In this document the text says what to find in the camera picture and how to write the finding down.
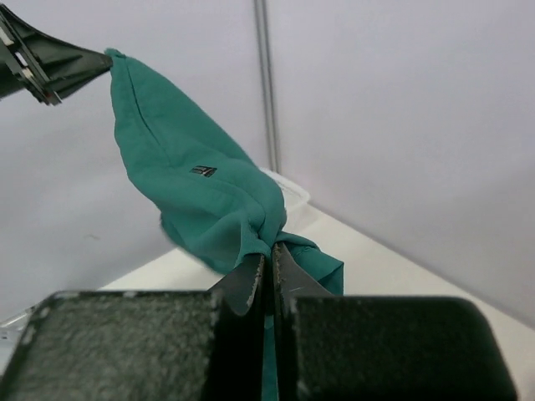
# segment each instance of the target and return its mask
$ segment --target gray backdrop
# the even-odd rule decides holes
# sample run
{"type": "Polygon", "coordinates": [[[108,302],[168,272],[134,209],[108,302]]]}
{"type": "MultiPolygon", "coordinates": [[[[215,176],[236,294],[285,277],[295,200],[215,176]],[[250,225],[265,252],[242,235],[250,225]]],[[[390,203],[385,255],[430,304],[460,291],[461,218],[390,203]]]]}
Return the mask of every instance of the gray backdrop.
{"type": "Polygon", "coordinates": [[[268,5],[283,173],[534,324],[535,2],[268,5]]]}
{"type": "MultiPolygon", "coordinates": [[[[267,164],[252,2],[5,3],[57,38],[148,63],[267,164]]],[[[0,319],[50,292],[99,287],[171,249],[157,211],[126,178],[109,93],[106,75],[56,108],[29,93],[0,103],[0,319]]]]}

